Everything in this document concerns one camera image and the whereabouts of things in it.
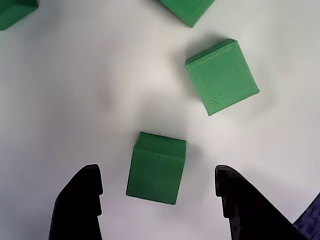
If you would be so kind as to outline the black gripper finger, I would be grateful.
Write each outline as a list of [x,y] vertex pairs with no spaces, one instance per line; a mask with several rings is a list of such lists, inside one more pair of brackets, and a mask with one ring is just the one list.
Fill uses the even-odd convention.
[[305,237],[246,178],[227,165],[215,167],[215,192],[222,199],[233,240],[304,240]]
[[101,171],[97,164],[81,168],[57,196],[49,229],[50,240],[101,240]]

